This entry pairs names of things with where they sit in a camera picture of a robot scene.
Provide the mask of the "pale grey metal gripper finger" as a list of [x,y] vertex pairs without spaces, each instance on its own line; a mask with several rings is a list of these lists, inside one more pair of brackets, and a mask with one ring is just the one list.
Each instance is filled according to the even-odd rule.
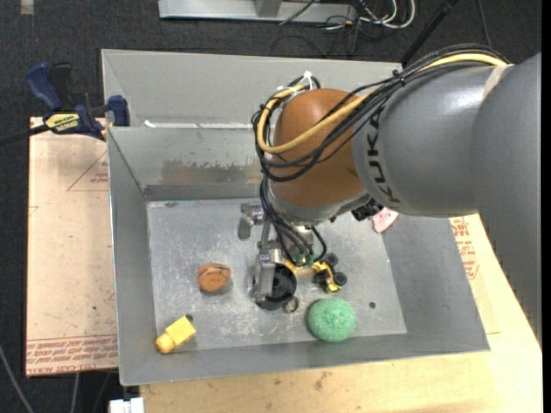
[[255,301],[261,303],[272,294],[276,264],[269,258],[255,260],[253,294]]

